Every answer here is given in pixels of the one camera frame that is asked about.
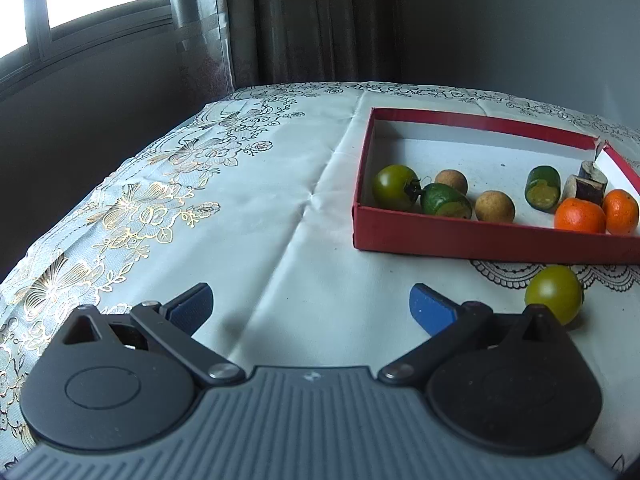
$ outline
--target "tablecloth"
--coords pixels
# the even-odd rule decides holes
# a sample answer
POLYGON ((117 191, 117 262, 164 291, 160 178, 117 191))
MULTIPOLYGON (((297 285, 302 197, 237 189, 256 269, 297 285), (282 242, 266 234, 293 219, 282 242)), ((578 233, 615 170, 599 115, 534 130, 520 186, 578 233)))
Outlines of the tablecloth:
MULTIPOLYGON (((371 107, 592 134, 640 167, 635 130, 498 92, 306 83, 248 88, 208 104, 125 161, 0 285, 0 470, 33 446, 20 388, 79 304, 126 312, 207 282, 214 311, 195 337, 245 369, 369 365, 373 373, 428 337, 409 313, 414 283, 520 312, 540 265, 353 248, 351 201, 371 107)), ((19 195, 10 196, 5 211, 20 214, 19 195)), ((574 270, 586 300, 570 333, 604 392, 589 445, 621 469, 640 452, 640 269, 574 270)), ((171 392, 159 394, 171 402, 171 392)))

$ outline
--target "tomato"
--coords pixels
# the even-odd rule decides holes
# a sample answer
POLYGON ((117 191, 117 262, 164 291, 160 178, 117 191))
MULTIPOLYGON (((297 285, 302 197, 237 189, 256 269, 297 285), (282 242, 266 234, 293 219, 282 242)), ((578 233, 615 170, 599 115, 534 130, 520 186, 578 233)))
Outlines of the tomato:
POLYGON ((375 176, 372 191, 382 209, 409 211, 420 195, 420 180, 411 168, 392 164, 375 176))
POLYGON ((563 325, 577 316, 583 301, 582 284, 574 272, 565 266, 542 269, 531 280, 524 295, 526 305, 545 305, 563 325))

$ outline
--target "window frame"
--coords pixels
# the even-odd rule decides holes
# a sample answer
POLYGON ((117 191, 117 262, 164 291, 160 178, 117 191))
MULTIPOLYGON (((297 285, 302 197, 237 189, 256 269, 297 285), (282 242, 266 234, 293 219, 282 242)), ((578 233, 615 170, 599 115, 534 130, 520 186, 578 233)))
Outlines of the window frame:
POLYGON ((47 0, 24 0, 27 45, 0 57, 0 98, 8 87, 66 57, 171 22, 170 0, 135 0, 51 28, 47 0))

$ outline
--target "cucumber slice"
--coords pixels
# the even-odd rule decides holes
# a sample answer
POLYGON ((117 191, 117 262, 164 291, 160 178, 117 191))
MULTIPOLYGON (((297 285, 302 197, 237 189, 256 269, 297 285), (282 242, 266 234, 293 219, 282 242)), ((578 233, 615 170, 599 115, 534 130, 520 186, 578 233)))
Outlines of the cucumber slice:
POLYGON ((534 209, 553 209, 560 199, 560 174, 551 166, 533 168, 527 177, 524 198, 534 209))
POLYGON ((471 218, 471 202, 459 191, 440 182, 424 188, 420 196, 422 212, 449 218, 471 218))

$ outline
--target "mandarin orange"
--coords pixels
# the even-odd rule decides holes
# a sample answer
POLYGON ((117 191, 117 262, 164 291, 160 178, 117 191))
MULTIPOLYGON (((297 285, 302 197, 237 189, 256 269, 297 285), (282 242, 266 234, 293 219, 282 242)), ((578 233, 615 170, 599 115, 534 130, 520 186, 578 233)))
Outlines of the mandarin orange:
POLYGON ((554 227, 582 233, 603 233, 607 218, 602 208, 579 198, 567 198, 556 210, 554 227))
POLYGON ((612 235, 628 235, 638 227, 638 202, 624 189, 609 191, 602 208, 607 218, 607 231, 612 235))

